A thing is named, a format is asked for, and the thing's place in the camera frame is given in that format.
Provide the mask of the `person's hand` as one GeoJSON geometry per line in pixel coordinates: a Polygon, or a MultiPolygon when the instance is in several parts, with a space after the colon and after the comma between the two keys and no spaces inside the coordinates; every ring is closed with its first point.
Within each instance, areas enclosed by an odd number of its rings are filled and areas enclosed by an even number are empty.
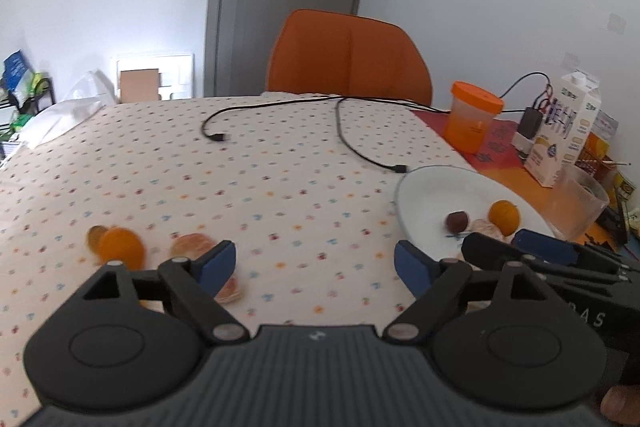
{"type": "Polygon", "coordinates": [[[638,387],[612,387],[602,399],[600,412],[614,423],[640,425],[640,389],[638,387]]]}

